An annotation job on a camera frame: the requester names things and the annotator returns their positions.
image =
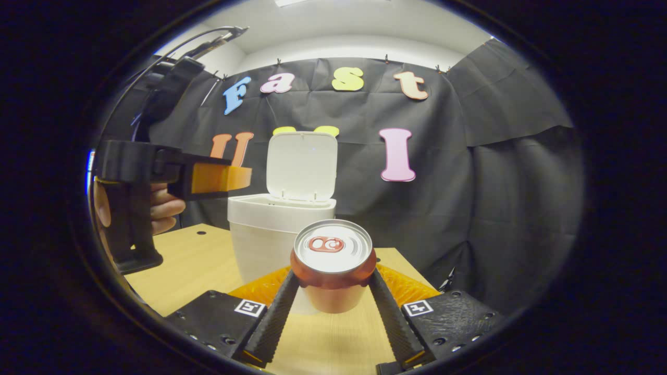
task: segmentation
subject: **finger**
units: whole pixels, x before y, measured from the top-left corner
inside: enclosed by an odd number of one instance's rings
[[[175,218],[163,218],[160,220],[153,220],[151,226],[153,227],[153,235],[160,234],[170,230],[174,225],[176,225]]]
[[[177,200],[175,196],[167,193],[167,189],[157,190],[151,193],[151,206],[157,206],[169,201]]]
[[[151,219],[159,220],[169,216],[178,215],[185,210],[183,200],[173,200],[158,206],[151,207]]]
[[[95,181],[93,185],[93,199],[95,200],[95,212],[99,218],[102,226],[108,227],[111,225],[111,210],[109,209],[109,197],[104,186]]]
[[[167,183],[152,183],[151,184],[151,191],[154,192],[156,190],[162,190],[167,188]]]

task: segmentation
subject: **white ceiling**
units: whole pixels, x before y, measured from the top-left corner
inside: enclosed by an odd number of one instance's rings
[[[307,0],[286,7],[278,7],[274,0],[247,0],[203,23],[249,26],[234,40],[248,54],[299,39],[362,34],[421,41],[467,55],[491,37],[424,0]]]

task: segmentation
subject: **can lid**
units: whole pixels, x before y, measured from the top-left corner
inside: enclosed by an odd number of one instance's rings
[[[324,202],[334,194],[338,142],[328,133],[289,131],[269,140],[266,188],[276,198]]]
[[[354,270],[370,256],[373,243],[357,224],[328,219],[305,227],[294,240],[294,254],[307,267],[324,274]]]

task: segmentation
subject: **red pull tab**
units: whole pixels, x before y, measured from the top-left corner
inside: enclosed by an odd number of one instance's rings
[[[337,253],[343,249],[345,243],[336,237],[313,237],[308,242],[308,248],[314,252]]]

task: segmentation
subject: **blue letter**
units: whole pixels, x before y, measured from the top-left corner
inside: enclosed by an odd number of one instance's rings
[[[229,115],[230,112],[237,109],[241,103],[243,103],[243,100],[239,99],[239,97],[245,95],[245,84],[248,82],[250,82],[250,77],[243,78],[222,93],[227,100],[227,109],[225,109],[226,115]]]

